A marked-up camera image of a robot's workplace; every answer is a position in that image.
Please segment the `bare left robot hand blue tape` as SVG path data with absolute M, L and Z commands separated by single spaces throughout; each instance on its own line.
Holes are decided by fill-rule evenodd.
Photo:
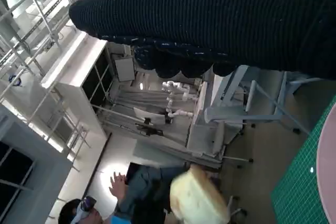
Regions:
M 128 189 L 116 205 L 110 223 L 165 223 L 166 201 L 156 196 L 157 189 Z

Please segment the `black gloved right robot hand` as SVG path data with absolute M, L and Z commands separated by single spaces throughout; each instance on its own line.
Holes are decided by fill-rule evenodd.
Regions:
M 69 17 L 161 78 L 247 65 L 335 79 L 335 0 L 77 0 Z

